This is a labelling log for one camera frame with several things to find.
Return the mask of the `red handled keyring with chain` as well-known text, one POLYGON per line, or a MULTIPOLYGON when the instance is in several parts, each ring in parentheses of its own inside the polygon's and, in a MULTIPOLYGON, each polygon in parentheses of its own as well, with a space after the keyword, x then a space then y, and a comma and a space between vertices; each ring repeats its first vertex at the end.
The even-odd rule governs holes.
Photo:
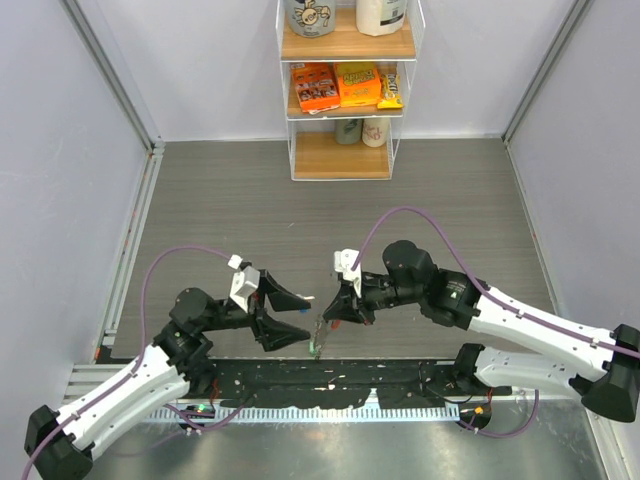
POLYGON ((326 319, 322 315, 319 315, 316 318, 316 321, 314 324, 314 332, 310 339, 310 341, 315 341, 316 344, 320 347, 321 355, 318 359, 320 359, 322 356, 322 351, 326 344, 326 340, 328 338, 329 333, 337 329, 337 328, 328 328, 326 325, 323 325, 322 324, 323 320, 326 320, 326 319))

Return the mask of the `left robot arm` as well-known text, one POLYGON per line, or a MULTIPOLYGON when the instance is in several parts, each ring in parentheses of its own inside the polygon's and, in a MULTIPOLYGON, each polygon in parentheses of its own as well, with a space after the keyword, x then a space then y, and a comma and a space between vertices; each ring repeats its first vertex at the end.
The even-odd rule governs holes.
POLYGON ((266 352, 306 341, 310 333, 277 321, 271 311, 308 310, 309 298, 282 287, 251 266, 234 274, 229 296, 216 300, 190 287, 176 298, 170 320, 128 365, 75 401, 29 417, 27 467, 44 479, 82 479, 121 435, 155 409, 185 395, 200 398, 213 387, 207 334, 248 328, 266 352))

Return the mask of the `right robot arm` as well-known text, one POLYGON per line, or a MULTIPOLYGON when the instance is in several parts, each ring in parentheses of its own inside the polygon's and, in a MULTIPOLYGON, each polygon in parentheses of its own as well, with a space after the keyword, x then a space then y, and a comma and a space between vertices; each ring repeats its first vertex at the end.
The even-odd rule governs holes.
POLYGON ((591 412, 632 423, 639 403, 639 331, 575 323, 522 303, 462 272, 438 267, 408 240, 382 253, 387 271, 362 271, 356 250, 334 254, 339 290, 325 309, 327 323, 370 325, 379 310, 417 305, 432 322, 506 339, 520 353, 463 345, 452 380, 466 394, 480 388, 524 387, 567 394, 591 412))

